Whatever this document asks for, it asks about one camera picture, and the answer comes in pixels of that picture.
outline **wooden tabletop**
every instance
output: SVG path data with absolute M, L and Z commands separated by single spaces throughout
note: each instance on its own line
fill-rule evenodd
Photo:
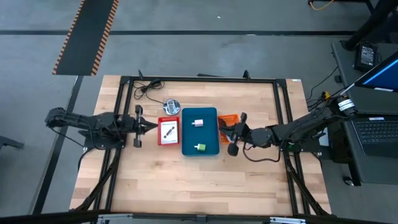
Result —
M 113 111 L 120 76 L 104 76 L 95 114 Z M 287 80 L 294 119 L 308 113 L 300 80 Z M 250 128 L 277 124 L 274 92 L 267 83 L 165 82 L 161 90 L 149 90 L 156 100 L 176 99 L 182 108 L 215 107 L 221 114 L 248 114 Z M 280 90 L 282 111 L 283 93 Z M 146 120 L 157 123 L 166 116 L 160 103 L 143 97 L 131 101 L 141 105 Z M 181 145 L 158 146 L 157 131 L 142 136 L 142 148 L 132 146 L 134 134 L 127 137 L 122 150 L 114 190 L 113 212 L 206 213 L 214 215 L 291 215 L 291 206 L 283 156 L 280 162 L 250 162 L 239 152 L 229 156 L 228 145 L 220 145 L 220 153 L 211 157 L 185 157 Z M 253 159 L 276 158 L 278 150 L 255 148 L 248 151 Z M 104 151 L 93 150 L 81 163 L 71 208 L 81 204 L 93 190 L 100 176 Z M 309 153 L 301 153 L 305 183 L 312 195 L 330 212 L 328 196 L 319 161 Z M 101 208 L 104 207 L 104 188 Z M 302 211 L 296 186 L 299 210 Z

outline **blue tray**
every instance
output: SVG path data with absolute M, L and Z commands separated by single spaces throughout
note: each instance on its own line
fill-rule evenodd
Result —
M 192 123 L 203 120 L 202 127 Z M 194 146 L 205 144 L 205 151 Z M 220 152 L 216 108 L 184 108 L 182 110 L 182 154 L 184 156 L 215 156 Z

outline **gray floor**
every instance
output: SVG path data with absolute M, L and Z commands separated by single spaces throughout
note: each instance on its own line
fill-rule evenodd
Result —
M 355 30 L 369 16 L 365 4 L 333 3 L 313 11 L 306 0 L 121 1 L 113 30 Z M 0 29 L 68 29 L 79 0 L 0 0 Z M 92 114 L 104 74 L 300 78 L 312 86 L 336 67 L 330 44 L 346 37 L 111 36 L 96 77 L 86 77 L 75 112 Z M 75 77 L 51 71 L 65 37 L 0 35 L 0 135 L 25 143 L 0 152 L 0 216 L 30 211 L 54 138 L 44 125 L 48 110 L 65 106 Z M 314 91 L 336 91 L 329 79 Z M 76 130 L 68 135 L 82 142 Z M 65 141 L 44 211 L 66 211 L 81 149 Z M 333 213 L 339 217 L 396 222 L 398 187 L 341 181 L 347 167 L 323 166 Z M 135 223 L 157 223 L 139 220 Z

